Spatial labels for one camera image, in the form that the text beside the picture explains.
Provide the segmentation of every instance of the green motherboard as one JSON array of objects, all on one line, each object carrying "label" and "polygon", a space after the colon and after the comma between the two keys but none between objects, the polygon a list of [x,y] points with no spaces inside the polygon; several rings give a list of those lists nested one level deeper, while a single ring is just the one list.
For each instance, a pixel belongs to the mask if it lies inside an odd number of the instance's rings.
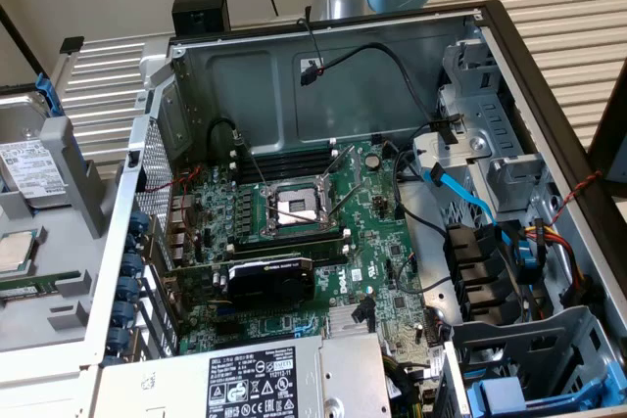
[{"label": "green motherboard", "polygon": [[[255,253],[266,258],[294,255],[314,260],[314,298],[298,306],[236,309],[212,287],[214,273],[237,262],[237,258],[229,258],[229,242],[246,246],[266,238],[264,183],[235,188],[229,183],[228,168],[219,166],[203,169],[193,187],[186,188],[203,208],[191,229],[196,234],[209,229],[211,241],[200,250],[187,246],[180,267],[169,274],[176,279],[188,312],[180,354],[263,339],[324,335],[330,308],[357,307],[369,296],[376,302],[376,332],[381,344],[400,361],[424,362],[427,344],[416,340],[415,330],[423,322],[422,298],[398,290],[390,276],[390,266],[396,272],[415,250],[405,218],[395,217],[393,160],[385,160],[382,145],[370,141],[343,143],[336,150],[340,155],[346,152],[329,176],[330,203],[342,205],[330,217],[329,240]],[[372,163],[373,156],[378,165],[366,165],[366,158]],[[346,229],[350,230],[348,237],[333,236],[339,231],[348,234]],[[411,269],[406,269],[401,279],[405,286],[419,289],[418,276]]]}]

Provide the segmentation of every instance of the warning label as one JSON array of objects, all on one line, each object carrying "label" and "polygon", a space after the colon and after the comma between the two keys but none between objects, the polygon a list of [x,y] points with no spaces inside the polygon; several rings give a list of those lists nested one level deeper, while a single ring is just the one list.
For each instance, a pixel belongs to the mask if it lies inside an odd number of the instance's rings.
[{"label": "warning label", "polygon": [[25,198],[66,192],[59,170],[41,141],[0,144],[0,157]]},{"label": "warning label", "polygon": [[207,418],[240,417],[298,418],[293,347],[210,360]]}]

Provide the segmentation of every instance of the barcode label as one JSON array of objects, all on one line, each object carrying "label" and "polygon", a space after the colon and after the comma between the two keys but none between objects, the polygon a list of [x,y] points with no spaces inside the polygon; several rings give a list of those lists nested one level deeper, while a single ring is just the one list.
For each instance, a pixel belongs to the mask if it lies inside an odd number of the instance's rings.
[{"label": "barcode label", "polygon": [[41,141],[0,144],[0,157],[25,198],[63,195],[66,188]]}]

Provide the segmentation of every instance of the perforated metal panel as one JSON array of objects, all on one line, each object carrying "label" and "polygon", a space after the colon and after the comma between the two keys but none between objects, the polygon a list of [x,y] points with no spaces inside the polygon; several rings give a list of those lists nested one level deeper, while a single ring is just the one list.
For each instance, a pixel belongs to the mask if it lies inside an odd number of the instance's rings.
[{"label": "perforated metal panel", "polygon": [[[161,132],[155,120],[151,120],[148,135],[146,136],[144,171],[147,177],[146,189],[167,185],[173,179],[164,141],[161,138]],[[168,227],[171,196],[172,187],[167,186],[154,192],[138,193],[137,204],[147,214],[156,215],[162,227]]]}]

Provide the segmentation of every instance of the motherboard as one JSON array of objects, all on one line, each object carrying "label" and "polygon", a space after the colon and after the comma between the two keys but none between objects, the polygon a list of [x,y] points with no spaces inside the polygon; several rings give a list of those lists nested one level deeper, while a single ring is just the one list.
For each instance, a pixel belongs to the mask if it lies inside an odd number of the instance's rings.
[{"label": "motherboard", "polygon": [[[166,284],[186,312],[180,354],[330,336],[342,328],[334,319],[353,323],[351,313],[367,300],[374,315],[362,328],[376,331],[398,360],[424,362],[422,298],[405,294],[395,280],[415,247],[405,215],[395,211],[393,159],[369,140],[317,150],[312,159],[319,160],[309,162],[322,170],[318,175],[280,179],[258,159],[259,168],[239,169],[239,184],[233,164],[203,167],[174,199],[171,220],[179,232],[169,237],[177,268]],[[261,179],[260,172],[265,181],[247,182]],[[235,302],[227,292],[237,279],[233,266],[276,259],[310,262],[311,294],[294,303]],[[409,289],[420,287],[416,268],[411,263],[401,276]],[[246,292],[255,291],[255,282],[270,284],[257,276],[252,285],[244,282]]]}]

